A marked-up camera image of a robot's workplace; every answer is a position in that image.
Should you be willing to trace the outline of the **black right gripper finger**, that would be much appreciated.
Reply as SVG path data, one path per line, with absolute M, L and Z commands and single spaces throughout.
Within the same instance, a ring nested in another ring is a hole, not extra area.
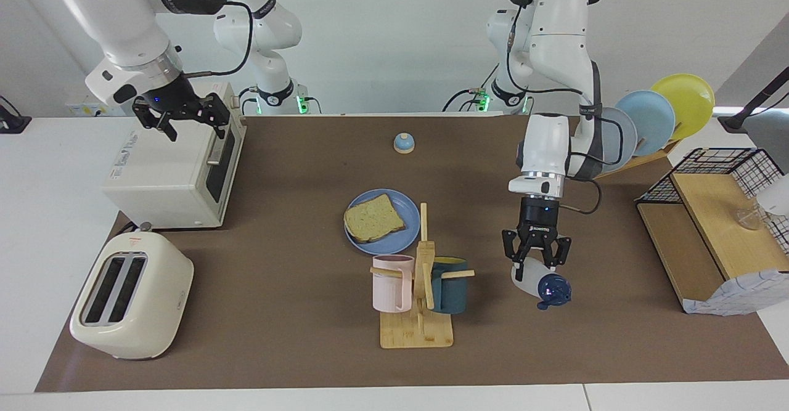
M 160 131 L 166 135 L 171 142 L 177 140 L 178 134 L 170 124 L 168 112 L 165 112 L 161 116 L 155 116 L 150 110 L 150 105 L 147 105 L 147 103 L 133 103 L 133 113 L 144 128 Z
M 191 119 L 213 128 L 219 139 L 225 139 L 225 126 L 229 122 L 229 110 L 222 97 L 215 92 L 198 97 L 191 104 Z

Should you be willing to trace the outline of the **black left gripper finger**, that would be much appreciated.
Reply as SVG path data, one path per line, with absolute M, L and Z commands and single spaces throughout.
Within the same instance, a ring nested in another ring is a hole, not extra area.
M 504 254 L 514 265 L 519 265 L 534 246 L 534 232 L 532 230 L 504 229 L 502 231 L 502 245 Z
M 558 237 L 554 240 L 544 240 L 542 256 L 544 265 L 550 269 L 564 265 L 570 251 L 572 239 L 570 237 Z

